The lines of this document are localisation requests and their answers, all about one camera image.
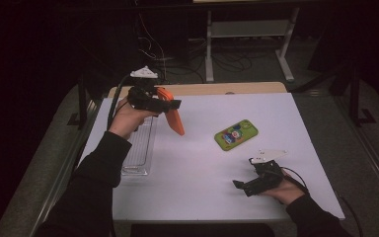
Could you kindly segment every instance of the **person's left hand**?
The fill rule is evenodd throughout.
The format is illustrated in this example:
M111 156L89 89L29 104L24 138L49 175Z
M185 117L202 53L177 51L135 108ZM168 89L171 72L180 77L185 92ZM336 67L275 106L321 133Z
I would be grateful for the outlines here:
M125 139L130 138L131 133L144 123L145 118L158 115L154 112L136 110L130 105L127 98L119 101L116 107L115 117L109 132Z

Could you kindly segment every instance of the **dark background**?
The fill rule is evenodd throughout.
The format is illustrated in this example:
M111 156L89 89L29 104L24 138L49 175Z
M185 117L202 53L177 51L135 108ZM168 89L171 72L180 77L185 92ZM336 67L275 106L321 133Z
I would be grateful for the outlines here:
M55 10L60 4L88 3L0 0L0 218L58 105L79 76L84 75L88 91L98 99L130 68L141 67L132 15L68 19ZM344 60L356 60L362 79L379 92L379 4L308 7L300 13L295 35L317 38L327 27L311 69L325 72ZM156 24L148 26L160 42L180 39L182 44L168 51L183 58L187 37L204 36L204 14L184 15L175 22L156 14L146 17L172 28L188 27L168 35L156 30Z

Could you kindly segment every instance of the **floor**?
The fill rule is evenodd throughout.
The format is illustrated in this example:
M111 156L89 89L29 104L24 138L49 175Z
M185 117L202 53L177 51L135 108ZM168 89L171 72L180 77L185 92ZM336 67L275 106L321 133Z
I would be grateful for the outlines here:
M204 41L194 39L191 43L193 53L190 61L168 58L165 62L156 63L148 60L148 65L159 73L166 71L166 80L171 84L203 83L204 58L199 49L203 48ZM215 83L279 81L287 90L295 89L320 75L307 69L316 43L315 39L293 40L286 58L295 81L288 83L274 54L279 39L217 40L213 49ZM361 229L365 236L379 237L379 169L374 165L379 164L379 99L371 87L361 82L360 106L368 109L377 122L358 128L350 122L344 108L349 99L348 91L340 97L331 96L328 91L331 83L330 78L304 93L293 94L293 97L328 178L339 195L346 216L341 224L354 236L359 236ZM42 217L38 209L42 208L45 200L51 195L60 195L48 191L52 191L48 181L63 176L54 171L55 167L63 166L63 158L74 153L71 147L75 139L84 139L77 127L66 125L70 116L77 112L77 88L74 87L60 104L24 183L21 183L0 223L0 236L9 230L11 236L29 236L31 225L26 224L26 217L31 220ZM47 160L52 160L53 167L40 171L42 183L47 184L39 185L38 181L33 181L38 176L38 170L33 166L42 166L40 162L49 164ZM23 208L26 204L31 207L28 213ZM272 223L270 226L277 237L296 236L291 222ZM121 236L129 235L128 225L116 224L115 229Z

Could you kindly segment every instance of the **hand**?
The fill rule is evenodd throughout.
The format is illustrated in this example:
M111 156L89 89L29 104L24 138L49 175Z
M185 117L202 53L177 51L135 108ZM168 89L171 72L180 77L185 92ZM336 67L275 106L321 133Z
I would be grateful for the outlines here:
M131 133L144 123L147 117L157 116L158 113L136 110L128 102L122 99L116 105L115 117L109 131L125 139L130 138Z
M284 170L281 170L281 171L282 171L282 174L289 176ZM286 205L290 205L296 199L304 196L305 194L293 183L285 179L282 179L282 182L279 184L278 187L271 190L267 190L261 193L261 195L271 196L273 198L278 199L279 201L281 201L282 203Z

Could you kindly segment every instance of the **white table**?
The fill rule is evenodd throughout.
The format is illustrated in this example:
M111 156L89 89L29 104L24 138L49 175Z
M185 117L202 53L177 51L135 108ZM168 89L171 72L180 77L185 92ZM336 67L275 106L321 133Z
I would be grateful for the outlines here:
M280 166L299 173L312 198L344 218L291 94L176 96L186 134L174 133L159 116L148 176L123 176L114 189L114 220L129 222L268 222L288 219L271 197L246 197L232 180L257 177L248 159L259 149L283 149ZM85 147L93 151L107 127L112 99L105 99ZM216 132L249 119L260 134L222 151Z

